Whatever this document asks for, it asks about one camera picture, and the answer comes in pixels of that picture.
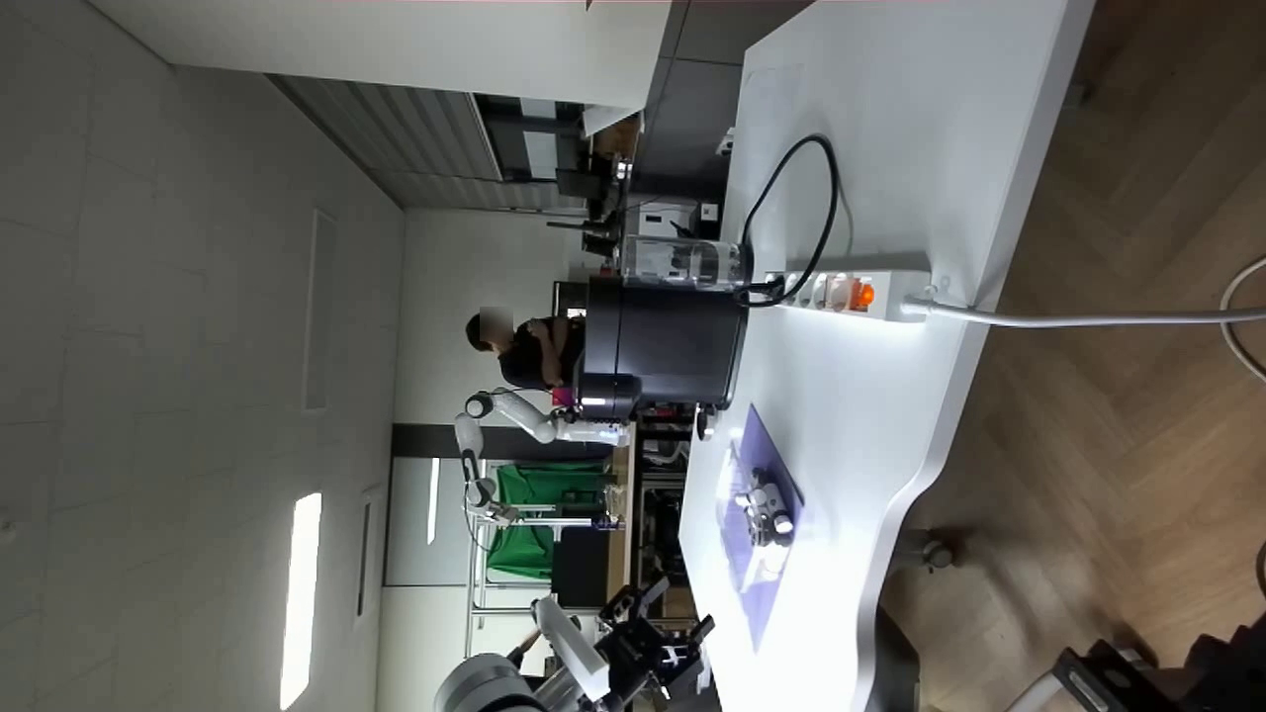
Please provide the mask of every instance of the white wall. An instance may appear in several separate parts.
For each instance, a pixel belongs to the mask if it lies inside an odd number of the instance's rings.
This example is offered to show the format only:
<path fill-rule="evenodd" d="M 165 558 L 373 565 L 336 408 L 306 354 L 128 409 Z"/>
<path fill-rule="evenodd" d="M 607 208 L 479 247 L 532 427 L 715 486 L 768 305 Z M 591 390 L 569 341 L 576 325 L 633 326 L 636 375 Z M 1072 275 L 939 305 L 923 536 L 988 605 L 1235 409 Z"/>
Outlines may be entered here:
<path fill-rule="evenodd" d="M 3 0 L 0 67 L 0 709 L 277 712 L 289 503 L 318 482 L 302 709 L 373 712 L 377 586 L 365 620 L 351 593 L 401 208 L 265 82 L 174 73 L 81 0 Z M 340 309 L 310 416 L 318 205 Z"/>
<path fill-rule="evenodd" d="M 194 67 L 646 105 L 667 0 L 96 0 Z"/>
<path fill-rule="evenodd" d="M 541 593 L 489 593 L 489 605 L 532 605 Z M 532 615 L 487 615 L 471 651 L 512 651 L 538 624 Z M 549 643 L 538 639 L 524 667 L 547 672 Z M 383 667 L 377 712 L 435 712 L 443 676 L 467 660 L 467 590 L 383 590 Z"/>
<path fill-rule="evenodd" d="M 503 384 L 496 354 L 467 342 L 467 315 L 512 325 L 547 315 L 549 288 L 591 275 L 598 255 L 538 213 L 412 208 L 404 230 L 404 309 L 396 421 L 447 421 L 479 386 Z"/>

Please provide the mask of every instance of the black machine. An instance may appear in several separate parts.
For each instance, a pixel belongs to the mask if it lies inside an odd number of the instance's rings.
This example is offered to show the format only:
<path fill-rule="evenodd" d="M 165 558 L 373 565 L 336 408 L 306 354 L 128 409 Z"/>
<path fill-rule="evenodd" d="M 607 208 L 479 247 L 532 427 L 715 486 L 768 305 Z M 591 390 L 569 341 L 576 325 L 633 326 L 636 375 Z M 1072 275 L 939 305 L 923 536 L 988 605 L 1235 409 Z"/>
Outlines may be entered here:
<path fill-rule="evenodd" d="M 584 320 L 584 419 L 631 419 L 646 402 L 728 408 L 747 325 L 740 293 L 594 280 Z"/>
<path fill-rule="evenodd" d="M 1198 638 L 1183 667 L 1154 667 L 1154 657 L 1137 639 L 1064 648 L 1013 712 L 1041 712 L 1058 696 L 1095 712 L 1258 712 L 1266 698 L 1266 615 L 1229 639 Z"/>
<path fill-rule="evenodd" d="M 667 704 L 700 709 L 700 643 L 714 632 L 714 615 L 690 632 L 664 632 L 649 620 L 649 607 L 664 593 L 664 581 L 649 590 L 620 590 L 607 607 L 608 627 L 598 643 L 582 639 L 573 620 L 538 601 L 538 632 L 507 657 L 464 660 L 435 696 L 443 712 L 627 712 L 633 698 L 658 696 Z M 524 651 L 549 638 L 557 667 L 541 681 L 524 676 Z"/>

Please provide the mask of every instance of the white table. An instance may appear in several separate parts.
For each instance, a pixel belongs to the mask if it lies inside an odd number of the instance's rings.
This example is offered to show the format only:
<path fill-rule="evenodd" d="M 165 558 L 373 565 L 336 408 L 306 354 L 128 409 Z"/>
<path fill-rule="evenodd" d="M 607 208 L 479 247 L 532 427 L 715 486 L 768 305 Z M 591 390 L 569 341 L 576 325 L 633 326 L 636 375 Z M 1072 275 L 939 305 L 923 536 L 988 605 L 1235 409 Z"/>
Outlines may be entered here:
<path fill-rule="evenodd" d="M 747 51 L 724 235 L 798 134 L 838 144 L 855 253 L 925 253 L 942 301 L 995 309 L 1091 0 L 820 0 Z M 756 220 L 760 267 L 798 259 L 826 205 L 809 151 Z M 756 402 L 815 516 L 756 648 L 698 442 L 681 545 L 728 712 L 867 709 L 873 611 L 911 503 L 946 468 L 984 326 L 751 312 L 736 402 Z"/>

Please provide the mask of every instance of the floor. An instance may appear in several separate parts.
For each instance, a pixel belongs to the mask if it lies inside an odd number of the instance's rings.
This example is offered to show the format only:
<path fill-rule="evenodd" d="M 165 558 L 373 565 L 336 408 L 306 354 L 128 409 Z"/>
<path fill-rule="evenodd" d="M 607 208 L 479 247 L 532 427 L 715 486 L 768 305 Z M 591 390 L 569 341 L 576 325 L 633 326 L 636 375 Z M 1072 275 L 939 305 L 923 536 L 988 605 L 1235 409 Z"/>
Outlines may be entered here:
<path fill-rule="evenodd" d="M 1266 2 L 1101 0 L 1006 312 L 1213 309 L 1266 253 Z M 1241 301 L 1266 305 L 1266 275 Z M 1266 326 L 1245 330 L 1266 354 Z M 960 570 L 892 577 L 925 712 L 1006 709 L 1064 643 L 1162 664 L 1266 601 L 1266 390 L 1213 326 L 996 330 L 915 524 Z"/>

